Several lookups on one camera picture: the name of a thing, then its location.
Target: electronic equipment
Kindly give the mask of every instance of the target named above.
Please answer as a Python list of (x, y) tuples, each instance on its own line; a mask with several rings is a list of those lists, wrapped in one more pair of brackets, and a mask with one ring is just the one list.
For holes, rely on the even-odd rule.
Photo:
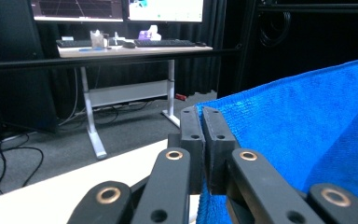
[(31, 0), (36, 21), (123, 21), (122, 0)]
[(203, 48), (203, 47), (206, 47), (206, 43), (200, 42), (200, 41), (199, 41), (199, 42), (196, 42), (195, 45), (196, 45), (197, 47), (202, 47), (202, 48)]
[(132, 42), (124, 42), (123, 48), (125, 49), (135, 49), (136, 45)]
[(202, 22), (203, 0), (126, 0), (129, 21)]
[[(62, 49), (91, 47), (91, 40), (56, 40), (56, 43)], [(121, 46), (123, 43), (124, 40), (109, 38), (109, 46)]]
[(196, 44), (189, 40), (134, 40), (138, 48), (158, 48), (158, 47), (195, 47)]

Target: keyboard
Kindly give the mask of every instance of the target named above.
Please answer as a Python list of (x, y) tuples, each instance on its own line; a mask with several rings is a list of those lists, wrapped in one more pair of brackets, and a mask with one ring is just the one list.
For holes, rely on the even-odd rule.
[[(123, 40), (117, 40), (116, 45), (115, 40), (109, 38), (109, 46), (121, 46), (123, 42)], [(91, 40), (56, 40), (56, 43), (62, 49), (91, 47)]]
[(189, 40), (134, 40), (138, 48), (158, 48), (158, 47), (195, 47), (196, 44)]

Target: desk leg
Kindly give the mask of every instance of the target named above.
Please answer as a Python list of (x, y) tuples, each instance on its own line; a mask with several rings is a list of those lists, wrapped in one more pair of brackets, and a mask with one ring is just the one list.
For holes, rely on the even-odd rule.
[(175, 60), (168, 61), (168, 108), (163, 110), (162, 114), (172, 121), (178, 128), (180, 127), (180, 120), (173, 114), (173, 100), (175, 95)]
[(87, 131), (89, 133), (89, 139), (91, 140), (92, 147), (94, 148), (95, 155), (98, 160), (102, 160), (106, 158), (106, 151), (103, 147), (103, 142), (101, 141), (100, 135), (98, 135), (97, 130), (95, 129), (94, 117), (92, 115), (92, 105), (90, 100), (90, 91), (89, 91), (89, 83), (87, 81), (86, 76), (86, 68), (81, 67), (81, 79), (83, 82), (83, 94), (84, 100), (86, 102), (86, 110), (87, 110), (87, 119), (89, 124), (87, 126)]

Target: black metal frame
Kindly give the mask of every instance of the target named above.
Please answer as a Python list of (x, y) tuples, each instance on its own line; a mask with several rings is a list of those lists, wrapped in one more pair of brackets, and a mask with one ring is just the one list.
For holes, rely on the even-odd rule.
[(198, 57), (220, 57), (227, 55), (237, 55), (239, 49), (214, 49), (194, 52), (175, 52), (161, 53), (156, 55), (119, 55), (103, 57), (87, 57), (74, 59), (46, 59), (32, 61), (1, 62), (0, 71), (8, 70), (37, 70), (37, 69), (55, 69), (69, 67), (84, 67), (95, 65), (115, 65), (124, 63), (147, 63), (157, 61), (167, 61), (171, 59), (188, 59)]
[(220, 111), (181, 111), (149, 177), (131, 188), (108, 181), (92, 188), (68, 223), (187, 223), (189, 195), (227, 195), (233, 223), (358, 223), (358, 198), (332, 184), (293, 189), (257, 151), (240, 148)]
[(217, 94), (219, 98), (252, 87), (249, 80), (254, 75), (252, 74), (251, 66), (254, 63), (253, 55), (257, 43), (256, 27), (259, 25), (259, 14), (267, 12), (358, 14), (358, 4), (328, 4), (323, 3), (323, 1), (319, 1), (318, 4), (301, 4), (300, 2), (285, 4), (279, 0), (251, 0), (245, 1), (243, 7), (234, 6), (229, 9), (230, 14), (236, 16), (233, 18), (226, 17), (226, 25), (238, 25), (235, 28), (237, 29), (236, 34), (231, 35), (230, 32), (225, 32), (225, 47), (235, 43), (242, 49), (242, 52), (237, 61), (222, 61), (222, 73), (225, 72), (225, 74), (221, 75), (224, 79), (218, 83), (219, 91)]

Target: white desk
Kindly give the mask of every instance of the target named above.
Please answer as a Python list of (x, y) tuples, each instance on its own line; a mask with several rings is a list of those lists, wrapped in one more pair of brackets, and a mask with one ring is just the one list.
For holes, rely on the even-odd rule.
[[(167, 140), (1, 195), (0, 223), (67, 223), (92, 187), (108, 180), (136, 184), (151, 174), (165, 148)], [(190, 221), (197, 216), (198, 202), (199, 196), (190, 196)]]
[[(161, 53), (175, 53), (175, 52), (192, 52), (200, 50), (212, 50), (210, 47), (183, 47), (183, 48), (135, 48), (125, 49), (121, 46), (114, 46), (111, 49), (103, 50), (87, 50), (79, 51), (80, 49), (60, 49), (59, 53), (62, 58), (82, 58), (95, 56), (110, 56), (110, 55), (153, 55)], [(180, 126), (179, 119), (173, 114), (173, 99), (174, 99), (174, 60), (168, 60), (168, 79), (163, 81), (139, 83), (133, 85), (125, 85), (118, 87), (101, 88), (97, 90), (90, 90), (87, 81), (86, 68), (81, 67), (81, 76), (83, 83), (84, 99), (86, 101), (87, 118), (88, 118), (88, 133), (91, 140), (92, 147), (98, 159), (106, 158), (106, 151), (100, 136), (95, 128), (92, 108), (100, 105), (111, 105), (122, 102), (136, 101), (140, 99), (147, 99), (168, 95), (167, 110), (162, 113), (177, 127)]]

